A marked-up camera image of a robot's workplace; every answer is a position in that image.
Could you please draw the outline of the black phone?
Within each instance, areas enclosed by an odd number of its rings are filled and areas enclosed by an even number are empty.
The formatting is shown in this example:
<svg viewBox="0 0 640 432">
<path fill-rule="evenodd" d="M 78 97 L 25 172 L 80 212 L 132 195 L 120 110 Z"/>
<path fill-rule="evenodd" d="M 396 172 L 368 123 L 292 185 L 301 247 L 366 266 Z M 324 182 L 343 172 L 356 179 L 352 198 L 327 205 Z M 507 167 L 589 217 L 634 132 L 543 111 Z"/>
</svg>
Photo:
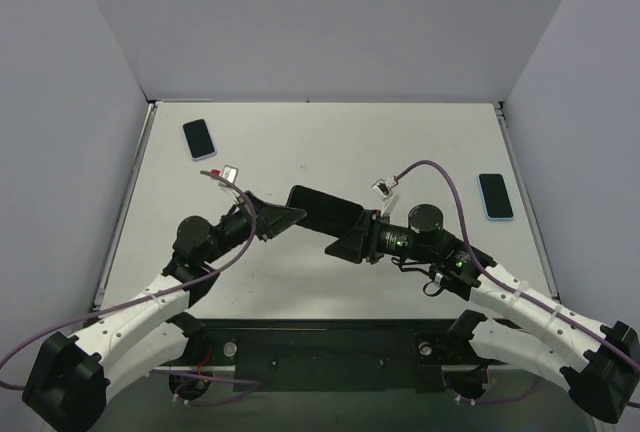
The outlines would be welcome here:
<svg viewBox="0 0 640 432">
<path fill-rule="evenodd" d="M 291 188 L 286 206 L 306 212 L 298 227 L 335 238 L 351 231 L 364 213 L 359 204 L 303 185 Z"/>
</svg>

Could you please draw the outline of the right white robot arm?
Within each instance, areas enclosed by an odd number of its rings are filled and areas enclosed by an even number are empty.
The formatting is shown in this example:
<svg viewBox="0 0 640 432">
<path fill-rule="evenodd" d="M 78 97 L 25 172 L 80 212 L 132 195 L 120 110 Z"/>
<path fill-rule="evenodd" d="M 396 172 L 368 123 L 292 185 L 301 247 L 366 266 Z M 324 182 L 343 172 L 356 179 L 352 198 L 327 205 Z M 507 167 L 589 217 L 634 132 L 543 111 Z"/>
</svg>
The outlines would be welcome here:
<svg viewBox="0 0 640 432">
<path fill-rule="evenodd" d="M 384 255 L 426 263 L 436 285 L 516 325 L 511 330 L 484 315 L 463 314 L 462 327 L 446 338 L 453 358 L 477 355 L 517 365 L 555 382 L 602 422 L 617 423 L 629 407 L 639 384 L 637 332 L 621 321 L 609 326 L 586 318 L 538 293 L 445 231 L 437 207 L 414 207 L 405 227 L 357 206 L 347 214 L 323 214 L 312 228 L 334 237 L 328 255 L 352 263 L 375 263 Z"/>
</svg>

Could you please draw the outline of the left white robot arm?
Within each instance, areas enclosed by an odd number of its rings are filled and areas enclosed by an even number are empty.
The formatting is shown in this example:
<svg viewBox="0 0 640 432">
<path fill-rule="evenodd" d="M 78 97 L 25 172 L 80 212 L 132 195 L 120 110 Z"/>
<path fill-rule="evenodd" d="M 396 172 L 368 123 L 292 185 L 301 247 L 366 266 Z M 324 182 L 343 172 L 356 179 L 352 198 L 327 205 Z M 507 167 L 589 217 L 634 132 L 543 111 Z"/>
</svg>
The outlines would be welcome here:
<svg viewBox="0 0 640 432">
<path fill-rule="evenodd" d="M 200 216 L 177 228 L 171 259 L 129 305 L 99 314 L 71 336 L 55 332 L 40 346 L 23 402 L 56 431 L 87 431 L 109 400 L 151 369 L 178 358 L 192 364 L 206 349 L 187 309 L 216 279 L 207 265 L 255 238 L 267 241 L 306 213 L 245 192 L 218 224 Z"/>
</svg>

